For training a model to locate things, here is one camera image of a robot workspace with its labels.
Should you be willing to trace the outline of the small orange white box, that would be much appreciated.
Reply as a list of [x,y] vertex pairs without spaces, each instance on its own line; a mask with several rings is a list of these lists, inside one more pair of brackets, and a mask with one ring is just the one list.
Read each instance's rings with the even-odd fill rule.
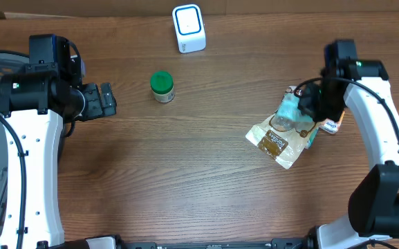
[[338,121],[333,121],[331,119],[326,119],[323,123],[319,126],[320,129],[324,130],[329,134],[336,134],[342,125],[342,121],[344,118],[345,111],[341,113],[340,119]]

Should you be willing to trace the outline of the teal snack packet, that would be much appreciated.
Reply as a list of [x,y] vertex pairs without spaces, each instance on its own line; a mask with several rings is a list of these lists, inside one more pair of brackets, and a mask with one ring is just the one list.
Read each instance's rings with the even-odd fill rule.
[[309,149],[316,137],[319,125],[298,109],[299,98],[293,93],[286,93],[272,121],[277,131],[295,131],[301,138],[307,138],[305,148]]

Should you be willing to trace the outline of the beige brown snack pouch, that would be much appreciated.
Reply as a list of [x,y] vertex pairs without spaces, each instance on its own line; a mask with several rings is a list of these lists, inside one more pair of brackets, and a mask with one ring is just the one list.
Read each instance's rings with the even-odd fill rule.
[[[289,86],[284,95],[294,92],[295,87]],[[253,125],[245,137],[283,168],[288,169],[303,152],[308,139],[301,138],[295,131],[281,132],[274,129],[272,121],[276,112],[277,110],[263,122]]]

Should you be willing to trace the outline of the green capped bottle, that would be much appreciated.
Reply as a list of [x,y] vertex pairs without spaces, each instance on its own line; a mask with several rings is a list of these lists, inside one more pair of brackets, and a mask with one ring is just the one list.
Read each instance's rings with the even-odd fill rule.
[[171,102],[175,97],[174,81],[166,71],[155,72],[150,79],[150,86],[154,98],[161,103]]

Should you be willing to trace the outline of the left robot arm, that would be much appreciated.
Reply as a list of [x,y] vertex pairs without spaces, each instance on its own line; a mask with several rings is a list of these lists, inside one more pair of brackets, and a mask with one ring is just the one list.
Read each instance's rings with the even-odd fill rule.
[[65,124],[116,113],[111,86],[83,84],[75,44],[57,35],[32,35],[29,62],[0,80],[8,180],[0,248],[120,248],[116,235],[66,241],[59,215],[57,168]]

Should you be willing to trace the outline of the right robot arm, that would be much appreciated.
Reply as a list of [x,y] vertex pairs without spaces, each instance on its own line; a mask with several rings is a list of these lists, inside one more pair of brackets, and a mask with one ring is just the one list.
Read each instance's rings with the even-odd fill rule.
[[389,75],[380,60],[358,58],[352,39],[324,49],[320,76],[297,86],[297,108],[315,122],[355,118],[366,148],[369,173],[351,194],[348,212],[311,229],[302,248],[366,248],[399,239],[399,115]]

